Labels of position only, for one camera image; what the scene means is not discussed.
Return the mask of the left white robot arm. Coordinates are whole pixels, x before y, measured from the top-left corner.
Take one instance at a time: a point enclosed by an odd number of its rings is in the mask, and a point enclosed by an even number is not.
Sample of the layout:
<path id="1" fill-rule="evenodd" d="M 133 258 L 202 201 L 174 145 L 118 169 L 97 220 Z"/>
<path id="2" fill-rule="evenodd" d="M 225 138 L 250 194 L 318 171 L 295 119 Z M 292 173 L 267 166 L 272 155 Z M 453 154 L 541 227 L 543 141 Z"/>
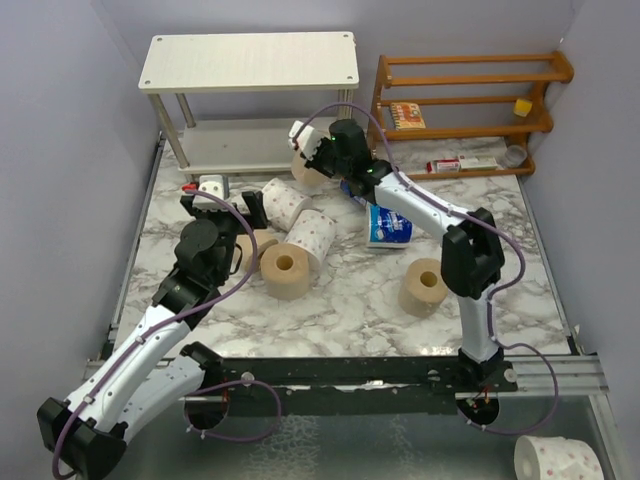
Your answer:
<path id="1" fill-rule="evenodd" d="M 121 347 L 65 399 L 47 399 L 37 411 L 57 479 L 103 479 L 128 444 L 173 401 L 194 389 L 206 395 L 220 385 L 221 371 L 207 360 L 180 356 L 166 372 L 157 364 L 211 308 L 225 299 L 240 233 L 267 226 L 263 196 L 242 194 L 248 213 L 211 193 L 189 190 L 180 199 L 192 216 L 174 249 L 175 263 L 150 306 Z"/>

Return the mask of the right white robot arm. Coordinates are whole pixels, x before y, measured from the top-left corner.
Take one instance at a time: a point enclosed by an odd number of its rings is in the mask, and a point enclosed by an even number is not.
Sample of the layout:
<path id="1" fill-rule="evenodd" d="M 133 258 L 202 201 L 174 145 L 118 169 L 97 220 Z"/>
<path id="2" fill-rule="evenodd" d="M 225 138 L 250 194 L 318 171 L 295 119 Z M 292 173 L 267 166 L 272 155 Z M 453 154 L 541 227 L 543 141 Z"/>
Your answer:
<path id="1" fill-rule="evenodd" d="M 289 145 L 305 167 L 344 179 L 355 195 L 400 214 L 440 242 L 440 276 L 458 298 L 462 325 L 459 378 L 472 391 L 491 384 L 504 353 L 492 339 L 487 299 L 505 264 L 491 213 L 448 204 L 413 183 L 389 160 L 377 159 L 352 119 L 333 122 L 328 135 L 296 121 Z"/>

